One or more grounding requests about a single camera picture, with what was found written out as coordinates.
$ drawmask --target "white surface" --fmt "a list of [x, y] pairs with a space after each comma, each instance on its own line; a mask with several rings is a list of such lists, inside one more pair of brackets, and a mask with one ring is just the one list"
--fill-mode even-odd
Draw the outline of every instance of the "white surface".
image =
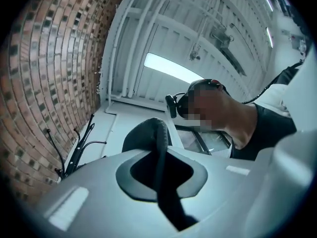
[[291, 34], [303, 36], [293, 19], [285, 17], [278, 10], [274, 10], [272, 25], [273, 28], [270, 28], [270, 33], [273, 36], [274, 46], [261, 89], [264, 89], [282, 70], [294, 65], [303, 58], [299, 50], [292, 48], [292, 43], [288, 36], [281, 33], [281, 30], [286, 30]]
[[79, 187], [49, 217], [49, 222], [62, 231], [67, 231], [80, 208], [88, 198], [89, 191]]
[[286, 89], [287, 85], [273, 84], [254, 103], [281, 116], [291, 118], [287, 108], [282, 104], [282, 97]]
[[297, 130], [317, 129], [317, 59], [313, 46], [301, 69], [289, 83], [283, 102]]
[[195, 80], [203, 79], [191, 70], [163, 57], [155, 54], [147, 53], [144, 61], [144, 66], [163, 72], [167, 75], [176, 77], [187, 83], [191, 83]]
[[237, 174], [241, 174], [244, 176], [247, 176], [250, 172], [249, 169], [243, 169], [243, 168], [234, 167], [234, 166], [228, 166], [226, 167], [226, 170], [237, 173]]
[[[105, 155], [111, 156], [121, 153], [123, 141], [126, 135], [138, 124], [153, 117], [164, 120], [168, 126], [172, 144], [183, 148], [181, 140], [177, 134], [176, 128], [170, 116], [166, 112], [139, 107], [131, 104], [114, 102], [109, 108], [109, 114], [105, 113], [108, 102], [104, 102], [100, 109], [95, 113], [93, 122], [95, 128], [90, 133], [86, 143], [90, 141], [105, 141], [107, 144], [91, 144], [89, 145], [80, 161], [79, 165], [89, 163], [96, 159], [99, 159]], [[81, 137], [85, 133], [87, 125], [81, 131]], [[65, 162], [65, 168], [69, 163], [71, 154], [76, 147], [77, 141], [72, 147], [70, 154]]]

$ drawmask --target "black hose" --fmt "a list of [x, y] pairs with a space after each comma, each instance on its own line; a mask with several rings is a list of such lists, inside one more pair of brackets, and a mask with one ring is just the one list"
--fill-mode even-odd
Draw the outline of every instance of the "black hose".
[[78, 141], [77, 141], [77, 146], [78, 146], [79, 141], [80, 141], [80, 134], [79, 134], [79, 132], [77, 131], [76, 128], [74, 128], [74, 131], [76, 132], [76, 134], [77, 134], [77, 136], [78, 136]]
[[90, 144], [93, 144], [93, 143], [107, 144], [106, 141], [91, 141], [91, 142], [87, 143], [87, 144], [83, 147], [82, 152], [84, 152], [84, 150], [85, 150], [85, 148], [86, 148], [87, 146], [89, 146]]
[[50, 132], [51, 132], [51, 130], [50, 130], [50, 129], [47, 129], [47, 133], [49, 134], [50, 140], [52, 141], [53, 146], [54, 146], [54, 148], [56, 149], [56, 151], [57, 151], [57, 153], [58, 153], [58, 155], [59, 155], [59, 158], [60, 158], [61, 170], [62, 170], [62, 173], [61, 173], [61, 177], [60, 177], [60, 178], [63, 179], [64, 176], [65, 176], [65, 164], [64, 164], [64, 160], [63, 160], [63, 157], [62, 157], [62, 155], [60, 154], [58, 148], [56, 147], [56, 145], [55, 145], [55, 143], [54, 143], [54, 141], [53, 141], [53, 139], [52, 139], [52, 136], [51, 136], [51, 133], [50, 133]]
[[[291, 66], [290, 68], [296, 68], [296, 67], [298, 67], [298, 66], [300, 66], [300, 65], [302, 65], [302, 64], [303, 64], [303, 62], [300, 61], [300, 62], [294, 64], [293, 66]], [[249, 101], [242, 102], [242, 104], [248, 104], [248, 103], [251, 103], [251, 102], [255, 101], [255, 100], [256, 100], [258, 97], [260, 97], [272, 84], [274, 84], [274, 83], [276, 82], [276, 80], [277, 80], [278, 77], [282, 74], [282, 72], [281, 72], [278, 76], [276, 76], [276, 77], [271, 81], [271, 83], [268, 84], [268, 85], [266, 86], [266, 88], [263, 89], [263, 91], [262, 91], [261, 93], [259, 93], [256, 97], [254, 97], [253, 99], [251, 99], [251, 100], [249, 100]]]

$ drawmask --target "light fixture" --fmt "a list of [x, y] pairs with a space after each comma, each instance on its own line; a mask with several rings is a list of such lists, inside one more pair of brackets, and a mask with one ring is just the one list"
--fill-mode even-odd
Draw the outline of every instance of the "light fixture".
[[267, 36], [269, 38], [269, 42], [271, 44], [271, 48], [273, 48], [273, 41], [272, 41], [271, 33], [269, 32], [268, 28], [266, 28], [266, 33], [267, 33]]
[[271, 11], [273, 11], [273, 7], [272, 7], [270, 1], [269, 1], [269, 0], [266, 0], [266, 2], [267, 2], [267, 4], [268, 4], [269, 8], [271, 9]]
[[191, 70], [152, 53], [147, 53], [144, 66], [176, 77], [187, 83], [191, 83], [198, 79], [203, 79]]

